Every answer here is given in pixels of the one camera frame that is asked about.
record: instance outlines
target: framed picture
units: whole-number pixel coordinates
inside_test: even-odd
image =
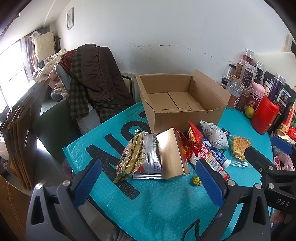
[[[74,8],[71,8],[70,11],[67,13],[67,26],[68,30],[74,26]]]

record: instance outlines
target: green checkered cloth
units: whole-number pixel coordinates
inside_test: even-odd
[[[111,117],[117,115],[119,112],[127,109],[130,106],[121,106],[118,104],[109,104],[109,101],[93,102],[94,109],[99,113],[101,123],[107,121]]]
[[[92,99],[87,98],[88,88],[83,85],[81,71],[81,51],[83,51],[83,48],[87,47],[87,45],[94,44],[86,44],[80,46],[76,50],[70,67],[69,74],[72,77],[69,89],[70,115],[72,119],[78,119],[86,116],[89,113],[89,101],[89,103],[92,105],[92,107],[96,110],[97,114],[99,115],[101,123],[103,123],[106,120],[118,114],[119,112],[132,106],[135,102],[132,99],[132,101],[130,101],[131,104],[123,105],[118,104],[119,101],[114,97],[111,97],[110,99],[104,101],[94,101]]]
[[[80,119],[89,113],[85,87],[82,83],[81,48],[78,48],[70,67],[72,77],[69,90],[70,115],[72,119]]]

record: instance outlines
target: red thermos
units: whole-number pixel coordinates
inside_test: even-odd
[[[271,102],[267,96],[263,96],[261,103],[252,118],[253,128],[261,135],[265,134],[277,114],[279,113],[279,106]]]

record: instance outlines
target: waffle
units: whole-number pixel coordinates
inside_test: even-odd
[[[245,138],[234,137],[231,142],[231,149],[234,156],[242,161],[245,161],[244,152],[246,148],[250,147],[251,143]]]

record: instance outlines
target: table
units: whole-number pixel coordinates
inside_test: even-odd
[[[252,145],[272,160],[269,136],[258,134],[243,113],[225,110],[218,126],[233,135],[250,138]],[[212,204],[203,186],[190,186],[190,180],[195,175],[191,166],[189,175],[172,180],[112,182],[119,153],[139,127],[149,130],[141,102],[65,147],[65,155],[74,172],[83,170],[92,158],[102,160],[103,172],[90,196],[109,219],[137,241],[180,241],[183,231],[197,218],[201,219],[202,233],[218,207]],[[227,168],[227,172],[239,185],[260,183],[260,175],[252,167],[232,166]],[[238,205],[223,238],[231,234],[241,208],[242,205]],[[187,233],[185,240],[195,240],[194,229]]]

